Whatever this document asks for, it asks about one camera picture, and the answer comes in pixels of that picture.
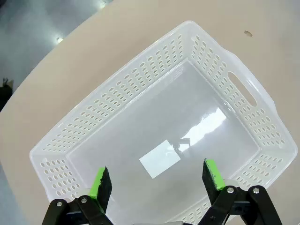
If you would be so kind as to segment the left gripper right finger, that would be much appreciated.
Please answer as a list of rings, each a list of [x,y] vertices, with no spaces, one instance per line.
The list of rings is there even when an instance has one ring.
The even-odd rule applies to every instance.
[[[282,224],[263,186],[251,186],[245,191],[226,185],[215,162],[210,159],[203,162],[202,180],[211,206],[200,220],[200,225],[224,225],[232,215],[240,216],[246,225]]]

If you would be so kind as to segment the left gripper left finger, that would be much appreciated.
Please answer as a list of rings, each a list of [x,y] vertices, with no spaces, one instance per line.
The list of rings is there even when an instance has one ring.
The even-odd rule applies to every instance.
[[[50,202],[42,224],[44,225],[111,225],[105,215],[112,193],[112,182],[107,167],[101,167],[87,195],[67,202]]]

